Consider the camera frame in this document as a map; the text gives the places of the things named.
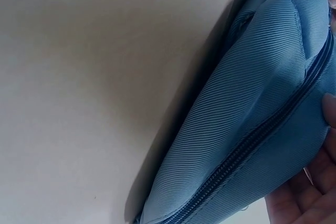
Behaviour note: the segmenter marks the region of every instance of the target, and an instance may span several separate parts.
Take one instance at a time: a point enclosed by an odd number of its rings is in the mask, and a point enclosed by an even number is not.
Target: blue pouch
[[[140,224],[219,223],[300,172],[336,92],[328,0],[247,0],[156,175]]]

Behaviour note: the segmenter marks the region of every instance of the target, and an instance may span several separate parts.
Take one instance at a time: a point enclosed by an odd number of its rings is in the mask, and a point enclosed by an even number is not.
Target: zipper
[[[331,58],[333,43],[333,35],[331,34],[331,30],[329,30],[327,41],[309,68],[301,87],[288,99],[283,107],[241,141],[241,143],[216,168],[206,182],[197,190],[186,205],[160,224],[181,224],[216,188],[219,187],[219,185],[225,182],[225,180],[253,152],[253,150],[264,142],[271,132],[281,126],[282,122],[292,113],[323,73]]]

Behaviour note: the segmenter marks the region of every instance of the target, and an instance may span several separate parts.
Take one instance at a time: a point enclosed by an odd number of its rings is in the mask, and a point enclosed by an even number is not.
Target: striped fabric
[[[328,0],[245,3],[223,42],[222,60],[156,175],[138,223],[219,223],[309,163],[328,129],[320,100],[324,93],[336,92],[334,53],[317,83],[281,127],[195,210],[181,219],[173,218],[190,205],[241,141],[301,87],[326,43],[328,11]]]

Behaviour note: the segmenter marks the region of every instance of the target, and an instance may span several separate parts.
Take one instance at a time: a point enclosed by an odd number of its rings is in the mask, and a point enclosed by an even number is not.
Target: beige surface
[[[0,223],[132,219],[229,1],[0,0]]]

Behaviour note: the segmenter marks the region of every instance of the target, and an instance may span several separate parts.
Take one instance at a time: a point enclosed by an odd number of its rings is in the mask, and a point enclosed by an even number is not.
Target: padded bag
[[[336,92],[328,0],[247,0],[156,175],[140,224],[219,223],[300,172]]]

